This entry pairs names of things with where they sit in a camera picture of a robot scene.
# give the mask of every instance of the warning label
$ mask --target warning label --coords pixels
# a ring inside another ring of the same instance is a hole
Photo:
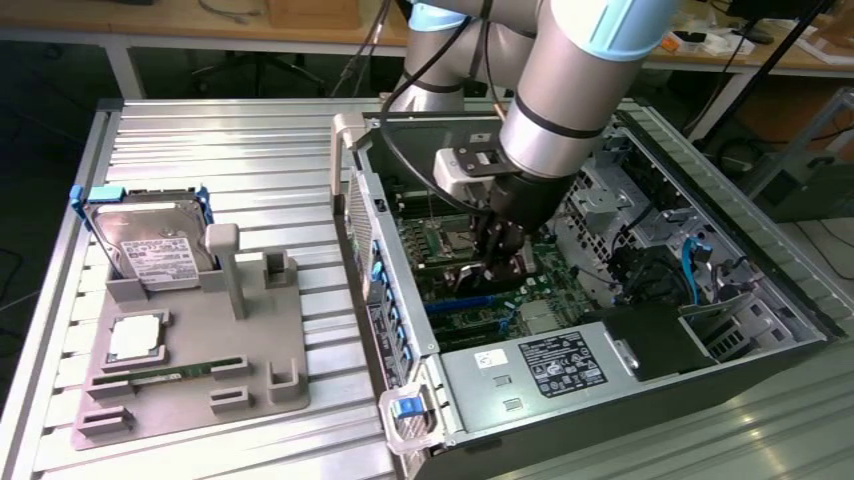
[[[557,397],[609,380],[578,332],[520,344],[545,397]]]
[[[197,260],[186,238],[122,242],[122,249],[143,284],[199,278]]]

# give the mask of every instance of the wooden table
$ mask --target wooden table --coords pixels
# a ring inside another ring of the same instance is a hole
[[[234,11],[265,9],[265,0],[210,0]],[[197,0],[158,0],[153,6],[131,6],[110,0],[6,0],[0,2],[0,39],[102,46],[107,52],[117,81],[126,98],[143,98],[145,90],[129,54],[133,47],[241,50],[262,52],[353,54],[365,39],[382,0],[362,0],[362,25],[357,30],[277,29],[267,17],[247,17],[241,25],[199,7]],[[395,2],[383,29],[375,55],[405,56],[409,28]],[[682,12],[706,18],[709,4],[682,0]],[[716,12],[720,24],[729,19]],[[740,56],[729,71],[734,73],[726,88],[698,122],[690,138],[705,136],[753,75],[786,36],[782,29],[768,28],[777,37],[773,45],[757,45]],[[646,68],[718,72],[729,55],[705,52],[672,54],[657,49]],[[774,75],[854,78],[853,65],[829,65],[794,46]]]

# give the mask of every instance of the hard drive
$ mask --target hard drive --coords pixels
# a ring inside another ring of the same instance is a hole
[[[191,288],[217,268],[205,248],[213,223],[205,188],[130,191],[95,187],[86,202],[73,198],[119,278],[137,278],[150,291]]]

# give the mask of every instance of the motherboard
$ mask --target motherboard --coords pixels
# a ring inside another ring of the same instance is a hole
[[[524,286],[494,295],[458,298],[443,274],[476,262],[469,216],[399,219],[398,230],[443,352],[572,327],[596,309],[549,238],[533,240],[537,272]]]

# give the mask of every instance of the aluminum table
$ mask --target aluminum table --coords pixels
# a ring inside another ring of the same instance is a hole
[[[107,259],[70,210],[0,424],[0,479],[394,478],[329,205],[331,117],[378,109],[365,99],[133,101],[98,113],[77,183],[202,182],[215,219],[245,232],[241,259],[282,247],[298,259],[313,400],[287,414],[73,449]],[[852,431],[854,343],[841,342],[725,405],[504,478],[848,479]]]

